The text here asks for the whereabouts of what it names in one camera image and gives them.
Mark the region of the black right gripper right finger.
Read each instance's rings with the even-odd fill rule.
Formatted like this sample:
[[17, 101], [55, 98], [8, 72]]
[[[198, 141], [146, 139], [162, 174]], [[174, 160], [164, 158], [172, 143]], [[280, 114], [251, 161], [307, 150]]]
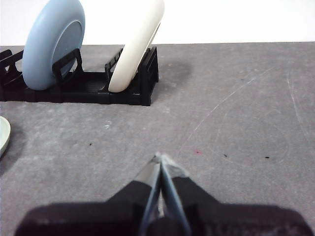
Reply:
[[162, 192], [169, 213], [189, 236], [309, 236], [300, 213], [271, 205], [225, 204], [169, 156], [161, 157]]

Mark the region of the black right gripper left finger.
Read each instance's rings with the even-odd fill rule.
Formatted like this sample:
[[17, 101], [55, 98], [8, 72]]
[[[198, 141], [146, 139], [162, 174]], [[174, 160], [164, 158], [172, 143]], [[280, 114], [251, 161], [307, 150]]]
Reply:
[[17, 236], [141, 236], [159, 196], [159, 153], [105, 202], [54, 203], [26, 213]]

